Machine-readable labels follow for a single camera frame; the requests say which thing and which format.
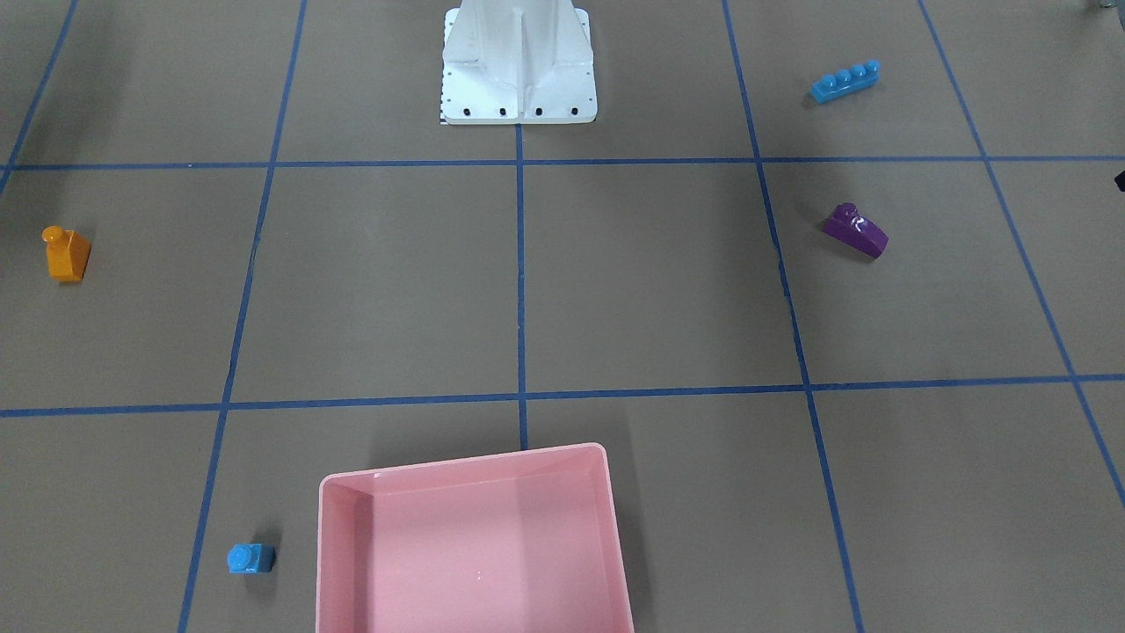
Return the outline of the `long blue four-stud block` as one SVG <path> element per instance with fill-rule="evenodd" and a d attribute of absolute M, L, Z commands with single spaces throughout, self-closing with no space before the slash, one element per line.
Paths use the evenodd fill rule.
<path fill-rule="evenodd" d="M 830 103 L 832 100 L 854 94 L 878 85 L 881 76 L 881 64 L 871 58 L 852 67 L 837 69 L 831 75 L 819 76 L 810 88 L 810 96 L 816 103 Z"/>

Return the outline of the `orange sloped block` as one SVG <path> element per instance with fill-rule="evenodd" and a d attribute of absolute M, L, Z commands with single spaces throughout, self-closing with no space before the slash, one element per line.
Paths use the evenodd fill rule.
<path fill-rule="evenodd" d="M 81 283 L 89 263 L 92 244 L 76 230 L 53 225 L 40 232 L 45 242 L 48 273 L 58 283 Z"/>

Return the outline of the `pink plastic box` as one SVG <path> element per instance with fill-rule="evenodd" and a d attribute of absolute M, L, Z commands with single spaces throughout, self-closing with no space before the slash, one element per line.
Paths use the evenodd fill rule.
<path fill-rule="evenodd" d="M 598 442 L 330 474 L 318 632 L 631 632 Z"/>

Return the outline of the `purple sloped block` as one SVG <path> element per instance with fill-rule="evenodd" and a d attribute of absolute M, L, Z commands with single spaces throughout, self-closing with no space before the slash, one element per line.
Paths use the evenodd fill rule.
<path fill-rule="evenodd" d="M 888 234 L 860 212 L 855 204 L 839 204 L 832 208 L 821 224 L 821 232 L 872 259 L 882 257 L 889 244 Z"/>

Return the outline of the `small blue single-stud block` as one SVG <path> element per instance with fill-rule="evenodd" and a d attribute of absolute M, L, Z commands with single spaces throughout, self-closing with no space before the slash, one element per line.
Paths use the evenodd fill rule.
<path fill-rule="evenodd" d="M 230 548 L 230 575 L 268 575 L 276 562 L 276 549 L 266 543 L 237 543 Z"/>

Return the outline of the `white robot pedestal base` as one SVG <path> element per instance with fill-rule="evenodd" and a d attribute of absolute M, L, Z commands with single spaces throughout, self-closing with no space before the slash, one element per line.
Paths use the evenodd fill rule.
<path fill-rule="evenodd" d="M 570 1 L 462 1 L 443 20 L 439 120 L 587 124 L 598 117 L 591 21 Z"/>

